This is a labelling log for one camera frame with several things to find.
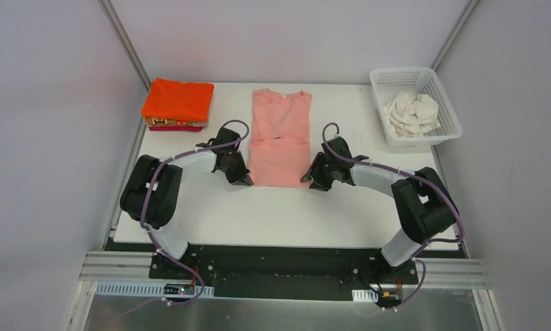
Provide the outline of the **pink t-shirt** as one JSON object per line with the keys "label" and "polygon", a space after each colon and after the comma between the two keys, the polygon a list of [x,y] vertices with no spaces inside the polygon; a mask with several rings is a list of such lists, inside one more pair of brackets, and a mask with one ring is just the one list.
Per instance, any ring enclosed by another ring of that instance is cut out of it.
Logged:
{"label": "pink t-shirt", "polygon": [[252,94],[252,134],[248,169],[257,187],[306,188],[301,180],[311,159],[310,108],[305,91]]}

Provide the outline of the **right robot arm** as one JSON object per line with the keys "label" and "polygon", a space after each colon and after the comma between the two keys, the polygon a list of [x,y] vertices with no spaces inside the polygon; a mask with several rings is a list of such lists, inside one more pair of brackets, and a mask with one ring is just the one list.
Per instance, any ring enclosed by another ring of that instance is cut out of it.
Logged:
{"label": "right robot arm", "polygon": [[323,142],[322,148],[301,182],[327,192],[339,181],[375,190],[394,201],[401,227],[374,258],[378,266],[389,270],[401,267],[459,220],[457,208],[434,169],[424,167],[409,173],[364,155],[352,156],[342,137]]}

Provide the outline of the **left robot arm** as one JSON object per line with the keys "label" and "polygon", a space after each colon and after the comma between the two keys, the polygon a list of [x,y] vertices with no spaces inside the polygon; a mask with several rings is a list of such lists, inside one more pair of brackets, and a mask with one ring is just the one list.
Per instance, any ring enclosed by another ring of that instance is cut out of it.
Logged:
{"label": "left robot arm", "polygon": [[137,159],[119,206],[139,222],[157,252],[179,260],[189,246],[174,217],[182,183],[219,171],[231,185],[253,185],[239,150],[247,136],[223,126],[216,137],[197,144],[193,150],[167,159],[148,154]]}

